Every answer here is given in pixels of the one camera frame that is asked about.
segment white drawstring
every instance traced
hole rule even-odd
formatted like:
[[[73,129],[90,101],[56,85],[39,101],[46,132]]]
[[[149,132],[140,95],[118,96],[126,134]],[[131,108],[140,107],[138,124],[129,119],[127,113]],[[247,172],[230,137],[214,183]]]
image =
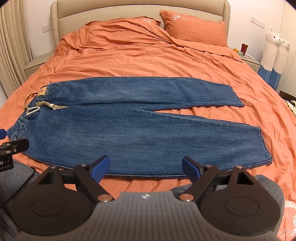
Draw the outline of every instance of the white drawstring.
[[[55,106],[55,104],[49,104],[49,107],[50,107],[50,108],[52,108],[53,110],[56,110],[56,109],[54,108],[54,106]]]
[[[35,112],[37,112],[37,111],[39,111],[40,110],[40,107],[39,106],[34,106],[34,107],[31,107],[31,108],[29,108],[29,112],[25,115],[25,116],[28,116],[28,115],[30,115],[30,114],[33,114],[33,113],[35,113]]]

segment metal screw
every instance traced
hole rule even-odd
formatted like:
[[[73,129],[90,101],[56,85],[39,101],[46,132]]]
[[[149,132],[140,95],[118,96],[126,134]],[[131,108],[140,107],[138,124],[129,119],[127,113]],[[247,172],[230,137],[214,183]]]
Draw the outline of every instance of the metal screw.
[[[102,194],[102,195],[98,196],[98,200],[99,200],[100,202],[109,202],[109,201],[111,201],[112,199],[113,199],[113,197],[111,197],[111,196],[108,195],[108,194]]]
[[[194,196],[191,194],[181,194],[179,196],[179,199],[185,202],[190,202],[194,199]]]

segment cable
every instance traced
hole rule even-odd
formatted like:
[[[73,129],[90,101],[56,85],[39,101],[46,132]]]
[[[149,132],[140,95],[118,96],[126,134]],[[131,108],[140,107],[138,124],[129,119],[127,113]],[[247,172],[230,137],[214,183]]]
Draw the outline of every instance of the cable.
[[[5,200],[5,202],[0,206],[0,210],[3,209],[5,207],[5,205],[11,200],[13,199],[22,189],[24,186],[26,186],[28,184],[28,182],[32,179],[32,177],[34,176],[36,169],[34,167],[31,167],[31,169],[33,169],[33,173],[27,178],[27,180],[8,198]]]

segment wall outlet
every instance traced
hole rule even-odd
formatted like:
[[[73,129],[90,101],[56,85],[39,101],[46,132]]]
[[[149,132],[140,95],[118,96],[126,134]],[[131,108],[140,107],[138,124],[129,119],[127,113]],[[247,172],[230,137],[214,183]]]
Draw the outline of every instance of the wall outlet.
[[[258,25],[260,28],[265,29],[265,23],[259,21],[258,19],[251,17],[251,23]]]
[[[51,24],[44,25],[42,27],[42,30],[43,30],[44,33],[46,33],[48,31],[52,30],[52,25]]]

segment upholstered headboard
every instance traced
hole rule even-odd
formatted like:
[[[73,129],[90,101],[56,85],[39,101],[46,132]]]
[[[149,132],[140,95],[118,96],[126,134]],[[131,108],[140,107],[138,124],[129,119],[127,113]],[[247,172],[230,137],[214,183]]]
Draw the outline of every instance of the upholstered headboard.
[[[228,34],[230,5],[226,0],[57,0],[51,6],[55,46],[64,34],[90,21],[147,16],[161,21],[160,9],[226,23]]]

